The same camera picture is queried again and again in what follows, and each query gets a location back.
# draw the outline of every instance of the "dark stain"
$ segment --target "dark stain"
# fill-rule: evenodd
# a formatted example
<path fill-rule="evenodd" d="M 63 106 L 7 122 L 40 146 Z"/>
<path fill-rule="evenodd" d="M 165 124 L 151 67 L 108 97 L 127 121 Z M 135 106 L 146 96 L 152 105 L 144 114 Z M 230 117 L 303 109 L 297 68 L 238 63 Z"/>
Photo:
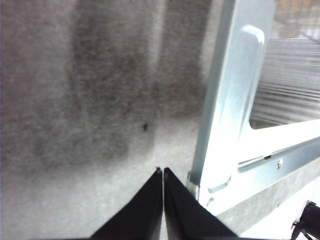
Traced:
<path fill-rule="evenodd" d="M 142 126 L 142 127 L 143 127 L 143 131 L 144 131 L 144 132 L 146 132 L 146 131 L 147 131 L 147 129 L 148 129 L 148 124 L 146 124 L 146 123 L 145 123 L 145 124 L 143 124 L 143 126 Z"/>
<path fill-rule="evenodd" d="M 167 2 L 159 63 L 150 75 L 148 36 L 156 4 L 78 1 L 68 69 L 70 121 L 88 126 L 88 138 L 100 139 L 106 163 L 126 159 L 137 123 L 148 136 L 142 148 L 152 148 L 156 126 L 149 128 L 143 119 L 200 116 L 205 86 L 199 59 L 210 4 Z"/>

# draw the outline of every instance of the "black object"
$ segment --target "black object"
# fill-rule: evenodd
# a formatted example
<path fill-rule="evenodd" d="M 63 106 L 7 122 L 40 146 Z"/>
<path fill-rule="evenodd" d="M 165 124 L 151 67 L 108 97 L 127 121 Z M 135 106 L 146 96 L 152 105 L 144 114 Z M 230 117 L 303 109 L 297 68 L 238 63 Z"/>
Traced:
<path fill-rule="evenodd" d="M 237 237 L 197 202 L 169 168 L 164 169 L 164 202 L 169 239 Z"/>
<path fill-rule="evenodd" d="M 158 240 L 163 200 L 169 240 L 249 239 L 239 238 L 203 208 L 169 168 L 164 178 L 157 168 L 133 199 L 86 240 Z"/>
<path fill-rule="evenodd" d="M 308 239 L 311 236 L 320 239 L 320 207 L 316 206 L 314 202 L 309 202 L 300 217 L 300 221 L 294 223 L 295 225 L 291 240 L 296 240 L 300 233 Z"/>

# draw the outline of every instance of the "gray felt surface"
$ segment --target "gray felt surface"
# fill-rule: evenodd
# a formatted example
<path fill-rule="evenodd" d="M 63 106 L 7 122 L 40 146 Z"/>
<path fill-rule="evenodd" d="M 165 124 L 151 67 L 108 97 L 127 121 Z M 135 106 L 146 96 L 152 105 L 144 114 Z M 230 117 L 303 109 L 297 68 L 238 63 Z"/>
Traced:
<path fill-rule="evenodd" d="M 1 1 L 1 239 L 89 236 L 156 166 L 185 182 L 220 9 Z"/>

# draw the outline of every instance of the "silver metal frame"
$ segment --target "silver metal frame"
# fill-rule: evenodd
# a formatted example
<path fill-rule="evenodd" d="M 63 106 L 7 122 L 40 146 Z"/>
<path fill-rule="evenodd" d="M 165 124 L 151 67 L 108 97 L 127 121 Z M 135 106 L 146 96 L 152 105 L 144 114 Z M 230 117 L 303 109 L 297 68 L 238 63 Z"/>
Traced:
<path fill-rule="evenodd" d="M 320 138 L 239 164 L 275 12 L 272 0 L 226 0 L 187 187 L 217 215 L 320 156 Z"/>

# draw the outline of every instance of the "screw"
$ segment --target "screw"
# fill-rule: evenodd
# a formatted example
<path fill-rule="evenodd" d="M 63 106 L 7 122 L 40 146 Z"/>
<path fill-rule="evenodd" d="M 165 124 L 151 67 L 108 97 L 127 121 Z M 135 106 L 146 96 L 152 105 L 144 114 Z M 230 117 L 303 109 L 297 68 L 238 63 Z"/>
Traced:
<path fill-rule="evenodd" d="M 279 169 L 283 163 L 284 163 L 284 161 L 282 159 L 280 159 L 276 165 L 276 168 Z"/>

